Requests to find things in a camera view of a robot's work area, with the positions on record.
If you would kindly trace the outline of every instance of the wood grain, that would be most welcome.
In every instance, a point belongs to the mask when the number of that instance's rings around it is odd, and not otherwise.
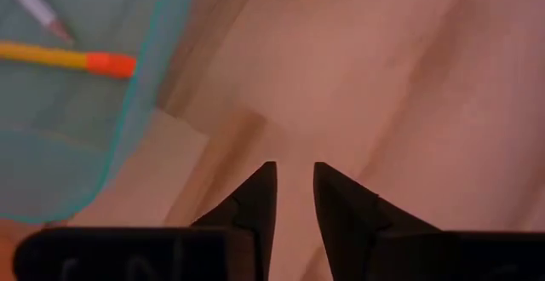
[[[188,225],[217,203],[210,194],[225,190],[226,182],[240,181],[240,167],[266,124],[248,108],[237,107],[209,138],[186,185],[165,219],[166,226]]]
[[[160,227],[186,184],[208,137],[164,112],[117,177],[68,222],[73,227]]]
[[[193,0],[189,22],[169,66],[159,105],[183,117],[217,49],[249,0]]]
[[[545,229],[543,3],[244,5],[194,70],[198,86],[187,87],[177,114],[220,135],[219,123],[242,101],[261,114],[265,130],[283,131],[272,276],[326,274],[314,212],[305,203],[312,201],[305,186],[316,160],[445,229]],[[262,154],[250,151],[233,163],[249,168]],[[227,194],[234,184],[225,181],[214,194]],[[318,264],[308,265],[311,259]]]

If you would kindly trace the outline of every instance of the pencil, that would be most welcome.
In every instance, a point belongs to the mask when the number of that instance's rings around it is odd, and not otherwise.
[[[62,24],[54,10],[44,0],[19,0],[19,2],[36,18],[42,26],[62,38],[68,43],[73,43],[73,38]]]
[[[136,60],[124,54],[83,53],[7,41],[0,41],[0,58],[85,70],[113,78],[132,77],[136,66]]]

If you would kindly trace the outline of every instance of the black object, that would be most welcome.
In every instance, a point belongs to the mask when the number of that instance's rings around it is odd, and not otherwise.
[[[336,281],[545,280],[545,234],[443,232],[325,163],[314,203]]]
[[[57,228],[17,249],[19,281],[267,280],[276,164],[190,227]],[[545,234],[443,232],[316,163],[318,223],[335,281],[545,281]]]
[[[276,218],[276,164],[263,164],[184,228],[56,228],[16,250],[19,281],[267,280]]]

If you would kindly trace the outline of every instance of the pencil tip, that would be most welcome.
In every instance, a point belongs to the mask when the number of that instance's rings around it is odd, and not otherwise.
[[[60,20],[53,20],[49,25],[48,29],[53,32],[56,36],[62,38],[65,42],[70,45],[74,44],[74,38],[68,34],[68,30],[65,26],[60,23]]]

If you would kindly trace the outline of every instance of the yellow pencil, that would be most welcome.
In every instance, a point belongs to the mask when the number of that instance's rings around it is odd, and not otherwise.
[[[85,70],[114,78],[132,77],[136,66],[136,60],[124,54],[82,53],[6,41],[0,41],[0,58]]]

